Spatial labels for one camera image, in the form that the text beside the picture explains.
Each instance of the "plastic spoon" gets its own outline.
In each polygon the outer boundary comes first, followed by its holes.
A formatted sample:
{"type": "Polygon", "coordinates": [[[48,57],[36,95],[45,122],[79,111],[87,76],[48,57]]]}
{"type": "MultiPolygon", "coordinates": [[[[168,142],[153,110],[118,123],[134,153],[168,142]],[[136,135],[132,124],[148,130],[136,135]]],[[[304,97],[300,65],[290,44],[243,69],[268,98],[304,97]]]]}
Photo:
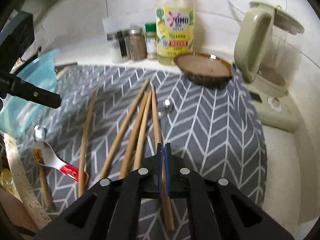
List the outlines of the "plastic spoon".
{"type": "MultiPolygon", "coordinates": [[[[32,153],[34,159],[40,165],[55,168],[72,178],[74,181],[79,182],[79,169],[60,160],[49,143],[37,141],[32,145],[32,153]]],[[[85,172],[84,181],[87,183],[88,179],[89,175],[85,172]]]]}

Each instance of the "kettle handle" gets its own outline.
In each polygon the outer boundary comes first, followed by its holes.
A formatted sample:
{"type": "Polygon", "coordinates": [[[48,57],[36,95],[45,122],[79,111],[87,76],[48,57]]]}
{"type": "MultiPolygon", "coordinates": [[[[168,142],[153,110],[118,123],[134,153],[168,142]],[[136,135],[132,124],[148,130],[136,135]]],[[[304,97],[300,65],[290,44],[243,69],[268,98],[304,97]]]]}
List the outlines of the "kettle handle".
{"type": "Polygon", "coordinates": [[[251,8],[244,16],[234,56],[246,82],[252,83],[257,75],[273,22],[274,9],[268,7],[251,8]]]}

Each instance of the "wooden chopstick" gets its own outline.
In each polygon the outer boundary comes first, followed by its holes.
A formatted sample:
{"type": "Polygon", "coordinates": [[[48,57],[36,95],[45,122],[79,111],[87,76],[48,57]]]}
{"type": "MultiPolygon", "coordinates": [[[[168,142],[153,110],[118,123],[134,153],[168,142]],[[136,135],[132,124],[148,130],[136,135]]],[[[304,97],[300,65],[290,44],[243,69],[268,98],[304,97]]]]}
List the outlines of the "wooden chopstick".
{"type": "Polygon", "coordinates": [[[41,165],[39,165],[39,177],[40,177],[41,191],[42,191],[43,200],[45,204],[45,210],[47,211],[52,208],[52,204],[51,204],[51,197],[48,191],[48,184],[47,184],[44,168],[41,165]]]}
{"type": "Polygon", "coordinates": [[[87,140],[90,131],[90,123],[93,114],[93,107],[97,100],[97,92],[98,90],[95,89],[92,93],[90,104],[88,107],[87,118],[85,119],[83,133],[82,133],[82,140],[81,140],[81,148],[80,148],[80,162],[79,162],[79,183],[78,183],[78,196],[81,197],[84,194],[84,162],[85,162],[85,155],[87,153],[87,140]]]}
{"type": "MultiPolygon", "coordinates": [[[[156,103],[156,92],[152,84],[151,84],[151,91],[152,91],[153,131],[155,134],[155,148],[157,151],[158,143],[161,143],[161,134],[160,134],[160,126],[159,126],[157,103],[156,103]]],[[[170,232],[174,230],[174,222],[173,222],[170,198],[167,195],[167,180],[166,180],[166,170],[165,170],[164,161],[162,162],[161,200],[162,200],[162,206],[163,206],[165,228],[167,229],[167,232],[170,232]]]]}
{"type": "Polygon", "coordinates": [[[122,165],[121,165],[119,179],[123,179],[127,175],[128,164],[129,164],[129,161],[130,161],[130,158],[131,158],[131,153],[132,153],[132,150],[133,150],[133,147],[134,147],[134,143],[135,143],[135,141],[137,139],[137,136],[138,136],[138,133],[139,133],[139,130],[140,130],[141,120],[142,120],[142,117],[143,117],[143,111],[144,111],[144,108],[146,106],[147,99],[148,99],[148,93],[145,93],[144,96],[143,96],[141,105],[139,107],[139,113],[137,115],[136,122],[134,123],[134,127],[132,129],[131,134],[130,134],[130,138],[129,138],[129,142],[128,142],[128,145],[127,145],[127,149],[126,149],[126,151],[124,153],[124,160],[123,160],[122,165]]]}
{"type": "Polygon", "coordinates": [[[144,139],[146,137],[146,127],[148,123],[150,102],[151,102],[151,92],[148,92],[148,99],[147,99],[146,107],[144,108],[144,111],[143,111],[143,118],[142,118],[140,131],[139,131],[136,155],[134,157],[134,163],[133,163],[134,171],[139,169],[141,164],[143,144],[144,144],[144,139]]]}
{"type": "Polygon", "coordinates": [[[113,157],[114,157],[114,155],[116,153],[116,150],[118,149],[118,147],[119,147],[119,145],[121,143],[122,137],[123,137],[125,131],[128,128],[129,121],[132,118],[132,116],[133,116],[133,114],[134,114],[134,112],[135,112],[135,110],[137,108],[137,105],[138,105],[138,103],[140,101],[140,98],[141,98],[144,90],[146,89],[148,83],[149,83],[148,80],[146,80],[144,82],[144,84],[141,87],[141,90],[140,90],[139,94],[136,96],[135,100],[133,101],[127,116],[125,117],[124,121],[122,122],[121,127],[119,129],[119,132],[117,133],[116,138],[113,141],[113,144],[112,144],[112,146],[111,146],[111,148],[110,148],[110,150],[108,152],[107,159],[105,160],[103,168],[102,168],[102,170],[100,172],[100,179],[102,179],[102,178],[104,178],[106,176],[106,174],[108,172],[108,169],[111,166],[111,163],[112,163],[113,157]]]}

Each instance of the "detergent bottle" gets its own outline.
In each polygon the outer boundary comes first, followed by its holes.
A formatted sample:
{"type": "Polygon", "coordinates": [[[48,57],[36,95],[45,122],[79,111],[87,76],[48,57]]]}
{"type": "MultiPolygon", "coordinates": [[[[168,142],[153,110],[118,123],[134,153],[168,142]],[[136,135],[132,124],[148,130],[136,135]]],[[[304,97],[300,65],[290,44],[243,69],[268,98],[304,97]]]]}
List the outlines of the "detergent bottle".
{"type": "Polygon", "coordinates": [[[157,58],[161,64],[174,65],[173,59],[192,52],[195,25],[194,0],[157,0],[157,58]]]}

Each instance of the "metal jar lid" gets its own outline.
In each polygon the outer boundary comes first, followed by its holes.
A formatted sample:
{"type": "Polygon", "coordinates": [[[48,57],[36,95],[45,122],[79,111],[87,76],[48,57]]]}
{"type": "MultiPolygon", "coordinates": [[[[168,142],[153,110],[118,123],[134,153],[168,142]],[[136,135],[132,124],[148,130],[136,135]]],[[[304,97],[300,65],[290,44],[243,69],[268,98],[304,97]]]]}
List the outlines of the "metal jar lid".
{"type": "Polygon", "coordinates": [[[117,33],[107,33],[107,41],[114,41],[117,39],[117,33]]]}
{"type": "Polygon", "coordinates": [[[142,34],[142,28],[134,28],[129,30],[129,35],[142,34]]]}

